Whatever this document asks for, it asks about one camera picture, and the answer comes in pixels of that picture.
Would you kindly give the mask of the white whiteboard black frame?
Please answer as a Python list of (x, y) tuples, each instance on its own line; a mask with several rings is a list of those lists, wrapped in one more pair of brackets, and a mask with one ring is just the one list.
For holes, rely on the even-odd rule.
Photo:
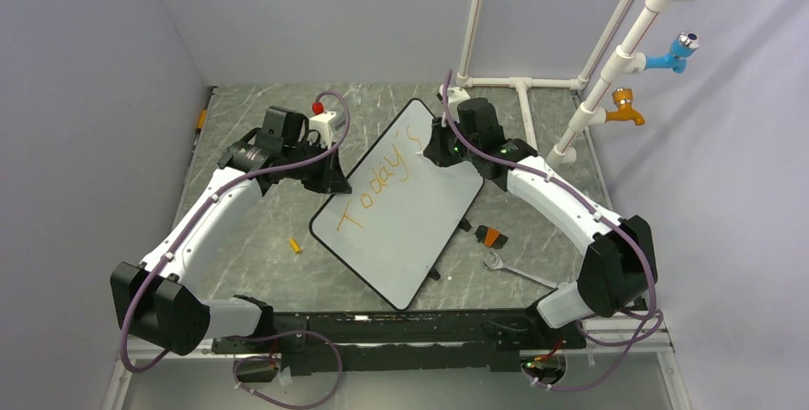
[(380, 298), (405, 310), (484, 180), (469, 164), (439, 168), (416, 155), (433, 112), (411, 99), (349, 172), (349, 195), (331, 195), (309, 223), (312, 236)]

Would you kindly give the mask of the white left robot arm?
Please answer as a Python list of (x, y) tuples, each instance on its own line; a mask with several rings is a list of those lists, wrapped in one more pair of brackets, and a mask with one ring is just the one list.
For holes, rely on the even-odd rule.
[(204, 300), (195, 288), (226, 238), (281, 180), (298, 180), (318, 194), (351, 192), (338, 150), (347, 130), (343, 113), (307, 116), (269, 107), (259, 127), (226, 148), (173, 231), (137, 264), (115, 267), (111, 287), (123, 337), (177, 355), (206, 339), (228, 337), (249, 352), (266, 350), (275, 335), (270, 305), (246, 296)]

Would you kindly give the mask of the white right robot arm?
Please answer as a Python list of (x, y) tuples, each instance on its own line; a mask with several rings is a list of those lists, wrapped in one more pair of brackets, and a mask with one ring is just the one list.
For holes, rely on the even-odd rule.
[(431, 121), (423, 155), (448, 168), (468, 163), (485, 180), (517, 196), (560, 230), (583, 257), (578, 277), (538, 299), (526, 322), (531, 344), (548, 348), (563, 327), (591, 316), (609, 318), (643, 294), (656, 307), (658, 280), (650, 224), (598, 205), (558, 175), (529, 143), (508, 138), (483, 97)]

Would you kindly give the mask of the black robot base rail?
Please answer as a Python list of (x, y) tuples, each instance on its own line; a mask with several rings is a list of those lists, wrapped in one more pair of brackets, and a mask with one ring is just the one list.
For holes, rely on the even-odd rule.
[(576, 327), (543, 327), (526, 309), (276, 313), (256, 340), (217, 338), (218, 355), (272, 353), (293, 376), (334, 372), (487, 368), (517, 372), (536, 357), (559, 376), (569, 350), (586, 342)]

